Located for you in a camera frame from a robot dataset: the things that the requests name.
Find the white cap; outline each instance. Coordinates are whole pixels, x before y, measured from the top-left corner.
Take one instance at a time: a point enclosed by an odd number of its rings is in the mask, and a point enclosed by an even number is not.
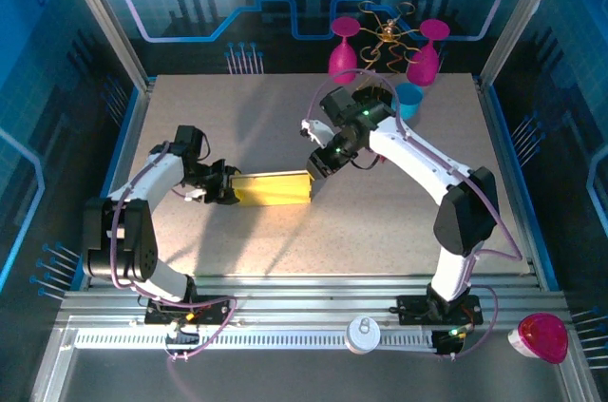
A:
[[[346,330],[346,346],[355,354],[365,354],[380,343],[380,327],[368,316],[358,316]]]

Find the pink object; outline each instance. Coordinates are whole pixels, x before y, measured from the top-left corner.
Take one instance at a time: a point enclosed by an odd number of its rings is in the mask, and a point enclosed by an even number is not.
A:
[[[568,353],[568,333],[563,321],[551,314],[527,316],[509,333],[508,339],[524,356],[539,357],[551,364],[560,364]]]
[[[342,42],[330,55],[330,74],[357,67],[357,54],[347,42],[347,38],[357,34],[360,28],[359,22],[352,17],[338,17],[333,21],[332,31],[338,36],[342,36]],[[355,73],[343,74],[333,80],[337,84],[349,84],[354,80],[354,77]]]
[[[439,71],[439,53],[433,47],[434,41],[443,41],[449,36],[449,26],[437,19],[425,20],[420,25],[420,32],[428,38],[428,43],[411,58],[406,76],[417,86],[430,86],[435,82]]]

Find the yellow block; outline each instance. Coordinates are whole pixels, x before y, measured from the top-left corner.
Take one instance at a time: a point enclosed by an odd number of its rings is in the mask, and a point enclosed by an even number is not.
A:
[[[307,171],[241,174],[231,178],[239,205],[303,204],[311,201],[313,178]]]

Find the gold wire sculpture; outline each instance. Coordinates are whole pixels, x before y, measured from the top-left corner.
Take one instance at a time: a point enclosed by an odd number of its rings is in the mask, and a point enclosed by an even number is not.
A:
[[[411,47],[407,46],[406,44],[404,44],[403,42],[401,42],[400,40],[401,40],[402,36],[405,36],[407,34],[410,34],[410,33],[413,33],[415,31],[419,31],[419,30],[418,29],[409,29],[408,31],[403,31],[399,27],[398,23],[402,16],[413,14],[416,11],[416,8],[410,2],[403,1],[395,7],[398,12],[397,17],[395,17],[394,19],[388,19],[386,23],[382,23],[382,21],[380,20],[380,17],[378,17],[378,14],[376,14],[373,10],[365,9],[365,6],[367,4],[375,5],[375,3],[373,1],[366,0],[366,1],[361,1],[357,6],[358,6],[359,10],[361,12],[363,12],[364,14],[373,15],[373,17],[376,20],[377,27],[376,27],[376,29],[366,29],[365,27],[361,27],[360,29],[363,31],[366,31],[367,33],[373,34],[378,39],[378,42],[376,43],[376,45],[374,47],[365,46],[364,48],[359,50],[359,57],[361,58],[361,60],[363,60],[365,63],[367,63],[367,66],[365,67],[365,69],[371,68],[374,64],[376,64],[380,60],[380,57],[381,57],[380,49],[383,45],[386,44],[386,45],[389,45],[388,51],[389,51],[389,54],[393,57],[392,60],[387,62],[387,68],[390,69],[390,71],[392,71],[394,74],[399,74],[399,73],[405,72],[404,70],[401,71],[401,70],[395,68],[395,65],[402,62],[403,60],[405,60],[407,63],[417,63],[417,62],[411,61],[408,58],[407,52],[408,51],[419,52],[420,49],[411,48]],[[406,12],[405,14],[401,11],[401,7],[403,7],[403,6],[409,7],[409,11]],[[395,51],[397,48],[403,48],[405,50],[405,52],[403,54],[399,54]],[[361,84],[357,89],[362,88],[363,85],[366,84],[367,82],[368,82],[368,80],[364,81],[364,83]]]

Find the pink wine glass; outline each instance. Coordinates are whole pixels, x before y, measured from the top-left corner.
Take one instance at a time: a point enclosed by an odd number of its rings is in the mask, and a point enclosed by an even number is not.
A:
[[[342,42],[330,55],[330,74],[357,67],[357,54],[347,43],[347,38],[357,34],[360,29],[359,22],[352,17],[338,17],[332,22],[332,31],[336,35],[342,36]],[[354,76],[355,73],[343,74],[333,80],[337,84],[350,84],[354,80]]]
[[[428,38],[428,43],[411,58],[406,76],[417,86],[430,86],[439,71],[439,53],[433,47],[433,42],[446,39],[449,27],[441,20],[428,19],[420,25],[420,32]]]

